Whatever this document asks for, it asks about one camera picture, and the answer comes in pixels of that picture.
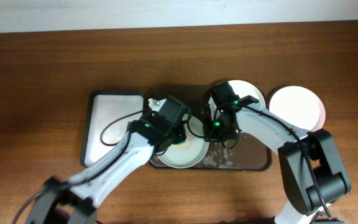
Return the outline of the green yellow sponge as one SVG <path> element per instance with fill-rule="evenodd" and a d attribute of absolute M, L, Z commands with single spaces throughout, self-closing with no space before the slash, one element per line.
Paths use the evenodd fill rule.
<path fill-rule="evenodd" d="M 183 141 L 177 144 L 172 144 L 171 147 L 185 147 L 187 144 L 188 144 L 187 141 Z"/>

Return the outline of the pale green plate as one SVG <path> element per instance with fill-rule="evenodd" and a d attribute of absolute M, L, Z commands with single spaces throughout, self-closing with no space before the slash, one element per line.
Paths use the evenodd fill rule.
<path fill-rule="evenodd" d="M 188 124 L 194 134 L 202 135 L 203 124 L 198 118 L 192 116 Z M 184 169 L 196 165 L 204 158 L 209 147 L 208 142 L 194 136 L 189 131 L 187 124 L 184 127 L 186 129 L 186 141 L 188 144 L 185 147 L 169 146 L 164 154 L 157 156 L 165 165 L 176 169 Z"/>

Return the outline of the cream white plate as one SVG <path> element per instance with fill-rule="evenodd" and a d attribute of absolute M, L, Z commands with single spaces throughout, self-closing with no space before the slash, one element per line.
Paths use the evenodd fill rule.
<path fill-rule="evenodd" d="M 208 104 L 212 120 L 243 121 L 261 116 L 267 110 L 262 92 L 242 80 L 218 83 L 209 89 Z"/>

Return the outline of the pinkish white plate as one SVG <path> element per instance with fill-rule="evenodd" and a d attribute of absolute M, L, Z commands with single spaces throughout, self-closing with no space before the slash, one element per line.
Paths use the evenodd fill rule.
<path fill-rule="evenodd" d="M 326 121 L 321 99 L 302 86 L 283 86 L 271 92 L 268 109 L 286 122 L 308 131 L 321 129 Z"/>

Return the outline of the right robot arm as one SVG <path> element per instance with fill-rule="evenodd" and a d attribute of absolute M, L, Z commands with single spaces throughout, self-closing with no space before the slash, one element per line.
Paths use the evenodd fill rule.
<path fill-rule="evenodd" d="M 259 90 L 245 81 L 212 86 L 204 95 L 204 139 L 225 143 L 241 133 L 271 149 L 280 163 L 287 203 L 272 223 L 313 223 L 331 218 L 329 206 L 351 191 L 336 143 L 325 129 L 299 128 L 270 112 Z"/>

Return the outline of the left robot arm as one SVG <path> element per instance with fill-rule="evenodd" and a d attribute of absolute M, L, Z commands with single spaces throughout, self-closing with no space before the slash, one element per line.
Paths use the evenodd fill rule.
<path fill-rule="evenodd" d="M 96 223 L 104 199 L 157 152 L 185 140 L 186 105 L 173 97 L 158 110 L 143 110 L 127 125 L 123 138 L 87 169 L 60 182 L 51 177 L 28 201 L 26 223 Z"/>

